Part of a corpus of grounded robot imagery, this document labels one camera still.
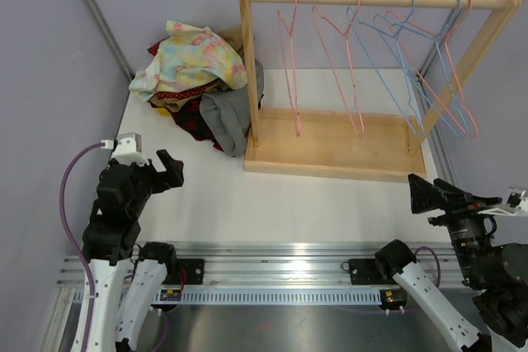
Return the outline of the red black plaid skirt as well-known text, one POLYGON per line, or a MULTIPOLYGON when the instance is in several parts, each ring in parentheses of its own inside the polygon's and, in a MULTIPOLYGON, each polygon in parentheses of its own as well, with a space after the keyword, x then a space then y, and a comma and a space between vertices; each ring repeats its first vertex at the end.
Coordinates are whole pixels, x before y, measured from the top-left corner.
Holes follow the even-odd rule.
POLYGON ((178 112, 172 113, 172 119, 176 125, 189 133, 194 140, 209 140, 212 142, 213 148, 223 152, 223 149, 200 113, 200 103, 200 97, 190 99, 178 112))

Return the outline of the tan brown skirt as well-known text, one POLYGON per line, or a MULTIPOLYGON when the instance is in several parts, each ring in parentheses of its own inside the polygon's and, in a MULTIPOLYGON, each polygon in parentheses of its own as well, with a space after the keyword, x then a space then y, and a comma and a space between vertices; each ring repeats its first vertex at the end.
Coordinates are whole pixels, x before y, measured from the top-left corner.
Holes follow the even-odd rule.
MULTIPOLYGON (((232 26, 220 31, 218 35, 230 45, 239 55, 243 54, 242 27, 232 26)), ((190 99, 201 97, 207 92, 216 92, 221 85, 220 79, 207 82, 204 85, 193 87, 183 92, 157 92, 149 103, 154 108, 165 108, 170 112, 178 112, 190 99)))

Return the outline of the grey skirt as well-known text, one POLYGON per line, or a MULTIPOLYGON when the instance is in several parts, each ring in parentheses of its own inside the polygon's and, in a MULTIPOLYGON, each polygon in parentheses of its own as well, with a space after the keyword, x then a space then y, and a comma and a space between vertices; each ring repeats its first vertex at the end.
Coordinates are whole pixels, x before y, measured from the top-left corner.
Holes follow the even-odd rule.
POLYGON ((203 94, 200 115, 226 155, 245 153, 252 124, 248 86, 233 90, 222 83, 218 91, 203 94))

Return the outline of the pastel floral skirt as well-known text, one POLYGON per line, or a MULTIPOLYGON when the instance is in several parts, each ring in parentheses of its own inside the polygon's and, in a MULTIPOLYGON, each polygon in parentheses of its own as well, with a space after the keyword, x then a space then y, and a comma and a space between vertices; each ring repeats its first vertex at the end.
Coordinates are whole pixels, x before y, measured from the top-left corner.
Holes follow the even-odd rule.
POLYGON ((241 26, 215 33, 208 26, 168 20, 166 32, 150 65, 137 71, 129 84, 140 100, 159 92, 180 94, 217 79, 234 90, 247 85, 241 26))

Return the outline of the red white polka-dot skirt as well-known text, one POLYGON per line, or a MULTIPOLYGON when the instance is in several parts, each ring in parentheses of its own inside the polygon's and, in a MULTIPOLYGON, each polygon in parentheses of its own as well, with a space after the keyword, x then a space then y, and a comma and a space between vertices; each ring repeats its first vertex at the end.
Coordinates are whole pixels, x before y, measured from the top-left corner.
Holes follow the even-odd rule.
POLYGON ((198 96, 217 83, 218 57, 209 54, 215 42, 204 35, 185 38, 170 36, 154 45, 153 61, 145 69, 147 97, 181 100, 198 96))

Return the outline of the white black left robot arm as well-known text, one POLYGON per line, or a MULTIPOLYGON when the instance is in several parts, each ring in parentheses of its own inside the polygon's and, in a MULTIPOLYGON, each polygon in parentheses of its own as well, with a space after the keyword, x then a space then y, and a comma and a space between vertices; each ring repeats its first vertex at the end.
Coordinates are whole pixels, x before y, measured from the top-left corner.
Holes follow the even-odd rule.
POLYGON ((156 154, 163 171, 151 162, 126 165, 111 159, 99 175, 97 198, 78 248, 85 279, 73 351, 135 351, 154 294, 178 275, 174 246, 147 242, 131 285, 125 286, 147 201, 184 183, 183 162, 165 150, 156 154))

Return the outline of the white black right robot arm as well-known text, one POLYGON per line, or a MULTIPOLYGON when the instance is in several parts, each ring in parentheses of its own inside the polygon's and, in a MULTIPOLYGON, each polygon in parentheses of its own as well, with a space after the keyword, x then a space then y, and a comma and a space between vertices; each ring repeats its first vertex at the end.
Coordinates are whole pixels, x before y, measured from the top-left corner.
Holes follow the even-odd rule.
POLYGON ((375 275, 401 286, 435 324, 452 351, 527 349, 527 245, 491 243, 496 216, 527 215, 527 190, 512 186, 505 199, 480 197, 441 179, 408 175, 413 214, 440 210, 428 219, 447 229, 463 284, 476 292, 473 303, 488 333, 482 333, 454 308, 426 275, 417 257, 395 239, 375 253, 375 275))

